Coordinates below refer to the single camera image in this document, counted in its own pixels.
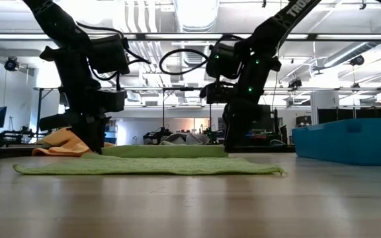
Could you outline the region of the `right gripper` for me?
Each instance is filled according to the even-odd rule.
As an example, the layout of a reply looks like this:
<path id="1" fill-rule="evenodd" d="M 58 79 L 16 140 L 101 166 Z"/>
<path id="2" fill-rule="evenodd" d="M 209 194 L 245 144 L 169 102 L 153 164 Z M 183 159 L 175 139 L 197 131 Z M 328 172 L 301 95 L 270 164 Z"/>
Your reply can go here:
<path id="1" fill-rule="evenodd" d="M 261 119 L 263 107 L 259 105 L 259 99 L 263 93 L 262 84 L 241 80 L 227 93 L 227 103 L 223 112 L 227 126 L 224 130 L 225 151 L 243 151 L 253 145 L 251 138 L 246 136 L 244 131 L 229 129 L 250 129 L 254 121 Z"/>

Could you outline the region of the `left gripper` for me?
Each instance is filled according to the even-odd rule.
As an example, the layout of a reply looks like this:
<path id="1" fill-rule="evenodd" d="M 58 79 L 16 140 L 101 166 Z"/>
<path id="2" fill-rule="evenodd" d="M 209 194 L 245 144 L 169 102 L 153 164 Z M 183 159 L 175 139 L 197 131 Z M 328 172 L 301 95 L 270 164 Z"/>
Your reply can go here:
<path id="1" fill-rule="evenodd" d="M 111 111 L 111 91 L 96 87 L 58 88 L 66 98 L 69 108 L 61 114 L 41 118 L 39 128 L 51 130 L 69 128 L 98 154 L 106 147 L 106 135 L 110 132 L 110 119 L 106 113 Z"/>

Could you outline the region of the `green microfiber towel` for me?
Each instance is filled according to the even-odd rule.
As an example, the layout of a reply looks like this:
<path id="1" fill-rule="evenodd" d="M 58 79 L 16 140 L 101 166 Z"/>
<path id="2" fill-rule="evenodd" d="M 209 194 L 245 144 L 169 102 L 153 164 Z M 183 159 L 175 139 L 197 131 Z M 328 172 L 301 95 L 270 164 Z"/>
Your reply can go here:
<path id="1" fill-rule="evenodd" d="M 22 175 L 284 174 L 276 165 L 230 157 L 219 145 L 121 145 L 39 167 L 14 164 L 13 169 Z"/>

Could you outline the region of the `teal plastic basket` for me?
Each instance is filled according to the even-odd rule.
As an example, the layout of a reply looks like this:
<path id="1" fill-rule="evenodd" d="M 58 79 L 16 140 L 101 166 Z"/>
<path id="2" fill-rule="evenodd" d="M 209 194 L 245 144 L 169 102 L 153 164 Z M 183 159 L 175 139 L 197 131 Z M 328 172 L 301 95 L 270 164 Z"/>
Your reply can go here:
<path id="1" fill-rule="evenodd" d="M 292 130 L 299 157 L 381 166 L 381 118 L 348 119 Z"/>

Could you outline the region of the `orange microfiber towel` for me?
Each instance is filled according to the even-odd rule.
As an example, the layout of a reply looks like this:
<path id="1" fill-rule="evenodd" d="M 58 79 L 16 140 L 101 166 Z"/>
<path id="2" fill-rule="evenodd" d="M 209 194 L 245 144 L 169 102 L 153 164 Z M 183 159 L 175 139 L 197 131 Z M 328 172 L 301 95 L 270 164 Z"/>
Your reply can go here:
<path id="1" fill-rule="evenodd" d="M 38 140 L 48 146 L 32 150 L 32 156 L 62 156 L 80 157 L 85 153 L 91 153 L 91 149 L 77 137 L 69 128 L 62 128 Z"/>

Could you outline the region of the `white pillar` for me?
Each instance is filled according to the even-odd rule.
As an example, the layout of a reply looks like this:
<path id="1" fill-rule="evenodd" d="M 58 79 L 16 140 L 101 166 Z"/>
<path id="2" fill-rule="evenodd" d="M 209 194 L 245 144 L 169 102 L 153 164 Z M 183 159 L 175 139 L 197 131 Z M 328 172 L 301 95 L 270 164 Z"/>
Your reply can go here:
<path id="1" fill-rule="evenodd" d="M 312 124 L 319 124 L 319 109 L 332 109 L 339 106 L 338 91 L 312 91 L 310 94 Z"/>

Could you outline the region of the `black cabinet row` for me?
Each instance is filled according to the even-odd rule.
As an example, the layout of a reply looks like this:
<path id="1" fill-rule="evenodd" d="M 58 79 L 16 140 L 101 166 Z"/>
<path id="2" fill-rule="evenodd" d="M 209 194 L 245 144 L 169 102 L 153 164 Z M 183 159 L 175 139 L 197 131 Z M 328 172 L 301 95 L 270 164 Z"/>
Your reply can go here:
<path id="1" fill-rule="evenodd" d="M 318 109 L 317 117 L 319 124 L 355 118 L 381 118 L 381 108 Z"/>

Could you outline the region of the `long ceiling light strip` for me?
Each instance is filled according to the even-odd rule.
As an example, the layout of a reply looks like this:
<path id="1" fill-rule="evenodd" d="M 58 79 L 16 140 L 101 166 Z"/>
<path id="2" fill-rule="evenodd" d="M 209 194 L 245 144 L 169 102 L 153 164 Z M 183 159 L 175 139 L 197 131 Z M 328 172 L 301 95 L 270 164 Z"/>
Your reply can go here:
<path id="1" fill-rule="evenodd" d="M 215 33 L 131 33 L 124 34 L 133 41 L 215 41 L 222 35 Z M 0 41 L 50 41 L 45 34 L 14 34 L 0 33 Z M 289 34 L 286 41 L 289 42 L 381 42 L 380 34 Z"/>

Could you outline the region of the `black background rig frame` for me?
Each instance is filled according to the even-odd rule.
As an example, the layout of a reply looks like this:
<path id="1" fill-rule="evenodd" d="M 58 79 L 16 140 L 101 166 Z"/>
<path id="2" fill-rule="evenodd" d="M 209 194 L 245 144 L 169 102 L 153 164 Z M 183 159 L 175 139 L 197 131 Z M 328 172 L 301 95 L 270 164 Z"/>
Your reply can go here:
<path id="1" fill-rule="evenodd" d="M 161 131 L 163 132 L 165 130 L 165 100 L 169 96 L 165 96 L 166 91 L 182 91 L 182 92 L 188 92 L 188 91 L 201 91 L 202 87 L 163 87 L 162 88 L 162 124 L 161 124 Z M 209 106 L 209 125 L 208 128 L 212 130 L 212 104 L 207 104 Z"/>

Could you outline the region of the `silver ventilation duct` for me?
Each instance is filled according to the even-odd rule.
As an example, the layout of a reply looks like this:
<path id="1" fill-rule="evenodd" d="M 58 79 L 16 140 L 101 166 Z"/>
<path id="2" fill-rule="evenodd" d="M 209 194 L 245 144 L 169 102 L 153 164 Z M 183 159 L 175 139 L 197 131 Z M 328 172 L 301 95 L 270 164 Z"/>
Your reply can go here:
<path id="1" fill-rule="evenodd" d="M 173 0 L 173 6 L 178 32 L 214 31 L 220 0 Z"/>

